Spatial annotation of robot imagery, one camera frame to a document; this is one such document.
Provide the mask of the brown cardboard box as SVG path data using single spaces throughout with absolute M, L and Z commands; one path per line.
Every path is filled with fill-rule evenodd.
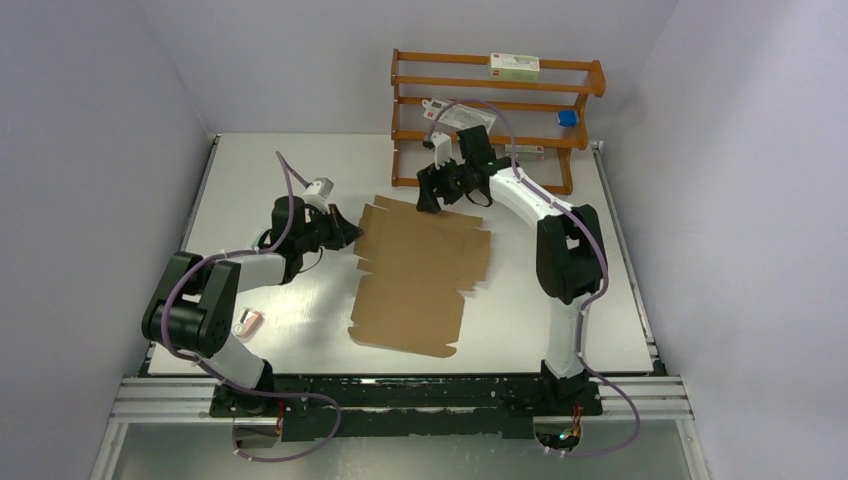
M 377 195 L 363 208 L 354 245 L 363 276 L 350 337 L 436 358 L 455 354 L 465 293 L 484 281 L 492 234 L 478 216 L 417 210 Z

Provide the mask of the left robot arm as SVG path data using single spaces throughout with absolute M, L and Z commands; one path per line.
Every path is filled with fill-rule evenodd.
M 307 253 L 339 251 L 363 234 L 335 204 L 320 209 L 298 196 L 274 203 L 255 249 L 203 257 L 172 255 L 142 316 L 141 332 L 183 359 L 197 359 L 237 390 L 237 403 L 261 416 L 277 400 L 273 369 L 232 331 L 239 294 L 285 285 Z

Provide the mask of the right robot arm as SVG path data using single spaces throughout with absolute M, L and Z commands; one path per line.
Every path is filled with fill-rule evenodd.
M 536 278 L 552 300 L 543 365 L 554 378 L 541 385 L 539 398 L 548 412 L 565 413 L 578 399 L 570 379 L 587 372 L 585 321 L 608 280 L 597 211 L 553 196 L 514 157 L 498 156 L 483 126 L 455 136 L 433 132 L 423 145 L 432 151 L 433 161 L 416 174 L 418 211 L 437 214 L 479 192 L 486 205 L 508 208 L 533 230 Z

